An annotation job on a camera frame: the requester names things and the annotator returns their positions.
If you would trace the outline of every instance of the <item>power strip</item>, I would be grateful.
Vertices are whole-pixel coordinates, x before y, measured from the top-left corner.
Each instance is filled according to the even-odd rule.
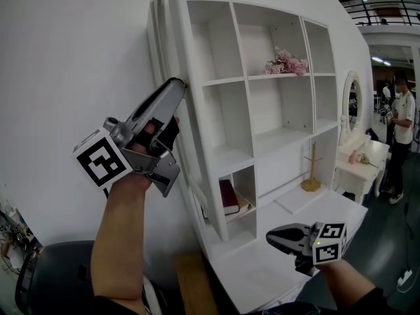
[[[413,274],[411,270],[407,270],[404,272],[404,275],[398,279],[396,286],[401,287],[405,284],[405,282],[408,280],[408,278]]]

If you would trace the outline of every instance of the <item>white t-shirt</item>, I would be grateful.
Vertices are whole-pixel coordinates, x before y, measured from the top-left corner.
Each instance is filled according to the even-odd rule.
[[[386,99],[391,98],[391,91],[389,91],[388,87],[384,87],[382,89],[382,92]]]
[[[411,92],[407,92],[405,96],[401,94],[396,107],[398,119],[408,119],[411,121],[410,127],[402,127],[395,125],[395,140],[400,144],[409,144],[413,140],[413,122],[415,116],[415,99]]]

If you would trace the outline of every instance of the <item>white cord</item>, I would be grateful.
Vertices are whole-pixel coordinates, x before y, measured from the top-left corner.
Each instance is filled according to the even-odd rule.
[[[420,271],[420,266],[419,266],[419,268],[417,269],[417,273],[415,274],[415,278],[414,278],[413,283],[411,284],[411,286],[410,286],[408,289],[406,289],[405,291],[400,291],[400,290],[398,289],[398,287],[397,287],[397,288],[396,288],[396,290],[397,290],[397,291],[399,291],[400,293],[403,293],[403,294],[407,293],[407,292],[408,292],[411,288],[413,288],[413,287],[414,287],[415,282],[417,281],[417,276],[419,275],[419,271]]]

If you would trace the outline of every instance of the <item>white cube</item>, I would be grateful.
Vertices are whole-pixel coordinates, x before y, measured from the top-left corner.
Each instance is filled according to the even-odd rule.
[[[341,259],[347,240],[345,223],[325,223],[312,245],[314,265],[327,264]]]
[[[103,127],[78,144],[72,158],[98,191],[133,171]]]

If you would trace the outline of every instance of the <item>flower bouquet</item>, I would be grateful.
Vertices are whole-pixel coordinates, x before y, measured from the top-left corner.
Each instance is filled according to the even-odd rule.
[[[297,74],[304,76],[308,68],[307,60],[298,60],[296,55],[292,55],[285,50],[276,50],[276,60],[268,61],[265,65],[265,74]]]

